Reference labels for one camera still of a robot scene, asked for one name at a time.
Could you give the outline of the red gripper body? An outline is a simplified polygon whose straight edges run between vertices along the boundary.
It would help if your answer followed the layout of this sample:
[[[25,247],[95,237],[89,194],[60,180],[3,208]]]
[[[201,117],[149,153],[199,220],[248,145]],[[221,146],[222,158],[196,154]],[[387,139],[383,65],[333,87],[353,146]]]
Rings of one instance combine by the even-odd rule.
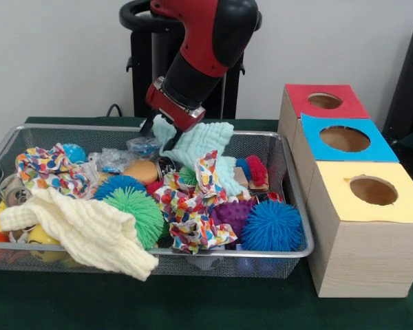
[[[147,104],[170,119],[175,128],[182,132],[190,131],[203,119],[205,108],[199,106],[196,109],[189,109],[187,106],[173,101],[162,88],[164,81],[164,78],[157,78],[150,85],[145,97]]]

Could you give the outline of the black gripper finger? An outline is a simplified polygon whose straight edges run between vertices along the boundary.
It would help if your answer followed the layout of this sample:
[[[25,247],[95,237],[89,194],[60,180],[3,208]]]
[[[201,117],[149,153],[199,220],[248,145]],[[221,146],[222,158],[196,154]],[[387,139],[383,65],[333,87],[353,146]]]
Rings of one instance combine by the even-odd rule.
[[[170,128],[167,130],[163,136],[163,151],[171,151],[182,137],[182,134],[183,131],[178,128]]]
[[[150,115],[141,126],[140,134],[141,136],[148,136],[151,133],[153,127],[154,116]]]

